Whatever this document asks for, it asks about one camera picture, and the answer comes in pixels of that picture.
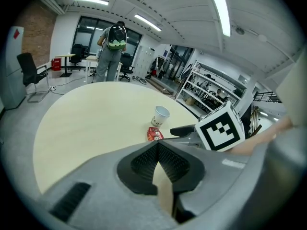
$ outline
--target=red sign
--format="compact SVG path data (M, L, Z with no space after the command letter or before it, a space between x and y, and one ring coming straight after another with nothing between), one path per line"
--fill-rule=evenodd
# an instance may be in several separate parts
M16 31L15 31L15 33L14 33L14 39L16 39L16 38L18 37L19 34L20 34L20 33L19 33L18 29L16 29Z

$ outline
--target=ceiling light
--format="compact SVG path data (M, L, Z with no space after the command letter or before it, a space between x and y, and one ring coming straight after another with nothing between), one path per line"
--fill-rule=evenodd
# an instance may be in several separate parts
M225 36L231 36L230 21L226 0L214 0L214 2L219 13L223 34Z
M95 27L92 27L92 26L87 26L86 28L88 28L88 29L95 29Z
M263 113L263 112L260 112L262 115L265 115L265 116L267 116L267 114L266 113Z
M152 24L150 21L146 20L145 18L139 16L138 14L136 14L134 17L140 19L141 21L144 21L145 23L149 24L151 27L153 27L154 29L156 29L157 31L161 31L161 29L157 26L155 26L154 24Z
M109 2L102 1L102 0L77 0L77 1L95 2L95 3L100 3L100 4L103 4L103 5L108 5L109 4Z

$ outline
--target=railing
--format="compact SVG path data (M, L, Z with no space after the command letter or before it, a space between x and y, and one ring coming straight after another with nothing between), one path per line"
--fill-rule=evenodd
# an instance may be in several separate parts
M249 137L256 135L262 127L262 125L258 126L258 115L259 115L258 114L258 107L254 106L254 111L250 116L252 127L251 127L251 132L250 132Z
M282 103L282 101L277 97L274 92L256 93L254 96L254 101Z

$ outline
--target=round table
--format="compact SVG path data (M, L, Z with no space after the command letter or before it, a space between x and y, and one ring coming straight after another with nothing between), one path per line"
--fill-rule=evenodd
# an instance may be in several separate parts
M34 172L41 193L90 158L146 142L157 105L170 112L159 128L165 138L173 137L171 128L197 123L173 99L131 83L88 84L59 98L43 117L34 142Z

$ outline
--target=white metal shelf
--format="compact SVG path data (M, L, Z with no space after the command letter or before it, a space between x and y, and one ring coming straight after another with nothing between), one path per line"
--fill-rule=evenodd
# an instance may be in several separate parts
M231 83L235 87L238 87L238 88L243 89L243 90L246 89L246 86L243 83L239 82L238 80L236 80L234 78L229 77L225 72L218 70L216 68L213 68L213 67L209 67L208 65L206 65L204 63L201 63L201 62L198 62L198 63L201 65L201 68L204 71L207 71L207 72L223 79L224 81Z
M185 89L183 89L183 91L184 91L185 93L187 93L188 95L192 96L196 101L198 101L199 103L201 103L202 105L204 105L205 107L207 107L211 112L213 111L213 110L212 110L210 107L208 107L204 102L202 102L202 100L201 100L198 96L194 95L191 91L188 91L188 90L185 90Z
M206 76L200 74L199 72L196 72L196 71L192 71L192 73L200 76L201 78L203 79L206 79L208 80L209 82L213 83L214 85L220 87L221 89L225 90L228 94L232 95L233 97L235 97L236 99L240 100L241 101L241 98L239 96L237 96L236 94L234 94L233 92L231 92L230 89L226 88L225 86L221 85L220 83L216 82L216 81L213 81L212 79L210 78L207 78Z
M216 98L213 94L210 94L208 91L204 90L203 88L201 88L200 86L198 86L197 84L195 83L192 83L190 81L187 81L189 84L195 86L196 88L206 92L208 95L210 95L212 98L216 99L218 102L220 102L221 104L224 104L224 102L222 102L220 99Z
M191 112L193 112L197 117L200 117L201 115L207 115L207 113L200 109L198 106L196 105L187 105L186 102L183 99L177 99L177 101L179 103L181 103L182 105L184 105L186 108L188 108Z

